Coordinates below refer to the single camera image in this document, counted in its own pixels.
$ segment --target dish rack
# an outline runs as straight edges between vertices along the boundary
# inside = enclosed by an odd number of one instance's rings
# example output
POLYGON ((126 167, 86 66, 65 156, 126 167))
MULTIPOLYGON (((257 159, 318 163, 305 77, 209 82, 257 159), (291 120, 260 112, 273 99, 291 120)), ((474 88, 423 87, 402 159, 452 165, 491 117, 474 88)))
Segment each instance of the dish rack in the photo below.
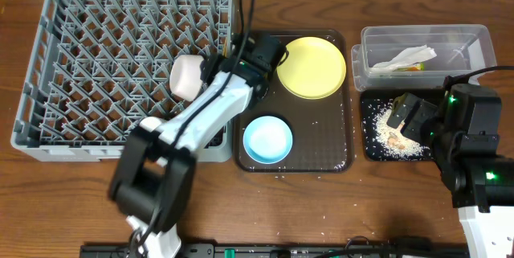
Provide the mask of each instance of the dish rack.
MULTIPOLYGON (((11 144, 40 161, 118 158, 144 117, 187 103, 169 91, 173 61, 230 44, 233 0, 44 0, 11 144)), ((231 156, 231 122, 200 162, 231 156)))

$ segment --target black tray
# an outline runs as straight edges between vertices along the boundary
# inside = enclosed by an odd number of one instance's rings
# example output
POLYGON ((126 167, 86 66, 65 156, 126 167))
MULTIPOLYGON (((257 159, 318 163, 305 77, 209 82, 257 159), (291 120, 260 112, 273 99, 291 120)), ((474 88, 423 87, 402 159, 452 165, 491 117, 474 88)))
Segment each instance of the black tray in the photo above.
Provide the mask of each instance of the black tray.
MULTIPOLYGON (((301 37, 319 37, 333 43, 345 56, 345 40, 333 30, 268 32, 287 44, 301 37)), ((290 93, 279 77, 273 76, 266 98, 235 119, 234 154, 237 163, 253 172, 341 172, 353 162, 352 117, 349 97, 349 63, 346 78, 332 95, 306 100, 290 93), (243 148, 244 129, 257 117, 272 115, 292 129, 293 146, 289 155, 272 165, 250 158, 243 148)))
POLYGON ((404 93, 412 93, 415 96, 425 99, 433 104, 439 104, 444 97, 442 89, 370 89, 361 93, 361 127, 362 127, 362 144, 364 146, 365 156, 372 161, 426 161, 431 159, 430 151, 425 150, 422 154, 412 155, 408 158, 395 158, 384 153, 384 147, 378 142, 373 141, 377 136, 374 128, 373 118, 378 113, 378 109, 387 107, 392 104, 396 97, 404 93))

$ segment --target wooden table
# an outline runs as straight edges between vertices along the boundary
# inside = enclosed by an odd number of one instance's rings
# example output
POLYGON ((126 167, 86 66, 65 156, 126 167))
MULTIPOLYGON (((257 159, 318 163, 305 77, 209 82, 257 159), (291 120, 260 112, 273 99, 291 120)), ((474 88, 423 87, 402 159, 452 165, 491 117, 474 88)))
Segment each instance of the wooden table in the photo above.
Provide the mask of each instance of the wooden table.
MULTIPOLYGON (((10 146, 42 4, 8 0, 0 16, 0 256, 73 257, 85 242, 124 242, 131 231, 106 195, 116 161, 37 162, 10 146)), ((333 28, 346 38, 348 56, 367 26, 458 23, 487 26, 498 64, 514 64, 514 0, 256 0, 254 26, 333 28)), ((480 79, 502 97, 499 152, 511 157, 513 80, 512 72, 480 79)), ((355 235, 388 240, 408 234, 464 243, 434 163, 364 159, 359 94, 350 84, 357 158, 349 171, 276 178, 246 173, 232 160, 200 164, 180 236, 237 244, 344 244, 355 235)))

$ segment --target blue bowl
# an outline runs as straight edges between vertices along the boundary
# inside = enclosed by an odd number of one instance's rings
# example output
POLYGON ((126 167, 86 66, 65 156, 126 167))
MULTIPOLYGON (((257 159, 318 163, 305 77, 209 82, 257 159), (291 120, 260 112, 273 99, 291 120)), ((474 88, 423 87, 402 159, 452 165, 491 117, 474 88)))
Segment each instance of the blue bowl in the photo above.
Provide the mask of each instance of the blue bowl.
POLYGON ((256 162, 274 164, 282 161, 291 151, 292 132, 278 117, 259 117, 246 127, 243 146, 256 162))

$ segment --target transparent bin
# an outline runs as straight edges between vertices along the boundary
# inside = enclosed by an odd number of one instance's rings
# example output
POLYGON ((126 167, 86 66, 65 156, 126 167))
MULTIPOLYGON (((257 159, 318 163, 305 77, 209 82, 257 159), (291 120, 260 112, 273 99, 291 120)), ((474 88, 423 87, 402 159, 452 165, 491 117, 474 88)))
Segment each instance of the transparent bin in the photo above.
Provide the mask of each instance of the transparent bin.
POLYGON ((355 88, 437 88, 446 76, 496 66, 489 31, 483 25, 416 25, 366 27, 361 44, 352 47, 355 88), (376 73, 374 64, 391 61, 409 47, 427 45, 437 57, 424 62, 425 71, 376 73))

